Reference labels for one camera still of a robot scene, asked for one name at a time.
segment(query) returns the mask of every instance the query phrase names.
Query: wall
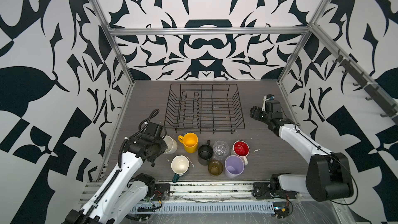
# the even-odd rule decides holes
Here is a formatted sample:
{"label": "wall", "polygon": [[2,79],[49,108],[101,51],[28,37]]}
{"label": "wall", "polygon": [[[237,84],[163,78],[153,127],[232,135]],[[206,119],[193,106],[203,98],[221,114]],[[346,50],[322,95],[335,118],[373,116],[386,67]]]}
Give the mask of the wall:
{"label": "wall", "polygon": [[[332,0],[320,26],[394,98],[397,95],[397,0]],[[357,221],[398,221],[398,126],[315,36],[283,81],[302,129],[344,153],[359,187],[350,205]],[[350,203],[354,197],[347,198]]]}
{"label": "wall", "polygon": [[[306,26],[320,0],[99,0],[113,28]],[[277,79],[299,34],[118,37],[134,79]]]}
{"label": "wall", "polygon": [[61,223],[129,83],[87,0],[0,1],[2,223]]}

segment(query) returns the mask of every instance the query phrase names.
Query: gray wooden tabletop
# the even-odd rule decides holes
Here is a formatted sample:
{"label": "gray wooden tabletop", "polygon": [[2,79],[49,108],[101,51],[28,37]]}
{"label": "gray wooden tabletop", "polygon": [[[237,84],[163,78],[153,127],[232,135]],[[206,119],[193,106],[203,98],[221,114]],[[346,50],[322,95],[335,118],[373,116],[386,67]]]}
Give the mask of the gray wooden tabletop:
{"label": "gray wooden tabletop", "polygon": [[[167,98],[171,83],[209,83],[209,82],[172,82],[172,81],[136,81],[132,91],[132,97],[128,104],[122,124],[117,134],[117,139],[113,146],[112,154],[109,158],[107,176],[117,163],[117,152],[123,138],[130,136],[138,130],[138,124],[148,117],[152,110],[158,108],[159,114],[151,122],[163,125],[167,106]],[[247,142],[250,153],[247,156],[248,165],[244,172],[232,180],[266,180],[274,173],[291,172],[296,174],[306,174],[308,164],[287,142],[277,137],[271,132],[265,123],[256,121],[249,117],[250,109],[254,105],[261,107],[263,97],[266,94],[275,95],[275,99],[281,102],[287,117],[290,117],[286,102],[276,81],[238,81],[238,82],[219,82],[233,83],[238,85],[241,106],[244,115],[245,129],[237,130],[233,134],[230,132],[196,132],[199,138],[199,146],[211,140],[211,146],[218,140],[225,141],[230,147],[237,140]],[[155,167],[151,167],[149,162],[144,162],[142,167],[136,172],[145,173],[154,177],[157,181],[171,181],[173,171],[170,167],[172,159],[177,155],[185,155],[191,161],[188,171],[180,181],[227,181],[231,180],[221,174],[218,177],[210,175],[207,166],[202,166],[197,159],[197,153],[187,153],[183,144],[178,142],[178,135],[168,129],[167,134],[178,143],[178,149],[174,154],[162,154],[155,161]]]}

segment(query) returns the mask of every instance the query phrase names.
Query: dark green mug handle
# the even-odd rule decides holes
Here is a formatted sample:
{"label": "dark green mug handle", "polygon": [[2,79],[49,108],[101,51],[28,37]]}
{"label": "dark green mug handle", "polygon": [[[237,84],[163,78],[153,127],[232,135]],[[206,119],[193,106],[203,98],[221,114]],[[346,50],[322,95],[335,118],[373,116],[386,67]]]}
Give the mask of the dark green mug handle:
{"label": "dark green mug handle", "polygon": [[180,179],[180,176],[178,174],[174,174],[172,182],[176,183],[178,181],[178,179]]}

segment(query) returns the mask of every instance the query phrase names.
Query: mug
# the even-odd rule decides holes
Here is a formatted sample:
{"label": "mug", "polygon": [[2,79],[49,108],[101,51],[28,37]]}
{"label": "mug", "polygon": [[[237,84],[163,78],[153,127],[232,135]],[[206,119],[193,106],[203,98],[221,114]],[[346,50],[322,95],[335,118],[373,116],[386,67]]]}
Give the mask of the mug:
{"label": "mug", "polygon": [[208,165],[213,157],[213,148],[210,146],[210,140],[198,148],[198,161],[201,165]]}
{"label": "mug", "polygon": [[213,160],[209,163],[207,166],[207,170],[212,176],[218,176],[221,175],[224,167],[222,166],[222,162]]}
{"label": "mug", "polygon": [[244,141],[238,140],[232,146],[231,154],[240,157],[243,160],[243,162],[245,162],[245,165],[247,165],[248,160],[246,156],[249,155],[249,151],[250,148],[248,144]]}
{"label": "mug", "polygon": [[181,135],[178,136],[178,141],[184,144],[184,149],[188,153],[196,152],[198,148],[198,136],[195,133],[187,133],[182,137]]}
{"label": "mug", "polygon": [[189,161],[187,157],[183,155],[174,157],[172,161],[172,170],[174,172],[174,177],[172,182],[176,183],[178,179],[182,177],[185,172],[187,172],[188,167],[189,167]]}
{"label": "mug", "polygon": [[234,178],[242,174],[245,169],[243,160],[235,155],[231,155],[225,160],[225,175],[228,178]]}
{"label": "mug", "polygon": [[163,138],[164,142],[167,144],[167,149],[163,152],[163,154],[173,154],[177,150],[177,142],[172,139],[170,136],[165,136]]}

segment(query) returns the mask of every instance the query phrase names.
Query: black wire dish rack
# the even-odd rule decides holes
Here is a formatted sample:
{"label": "black wire dish rack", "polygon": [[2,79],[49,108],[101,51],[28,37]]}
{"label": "black wire dish rack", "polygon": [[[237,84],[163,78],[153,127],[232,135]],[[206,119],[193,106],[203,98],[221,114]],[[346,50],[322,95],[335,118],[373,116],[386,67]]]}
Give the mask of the black wire dish rack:
{"label": "black wire dish rack", "polygon": [[244,129],[236,84],[171,84],[164,127],[177,131],[231,132]]}

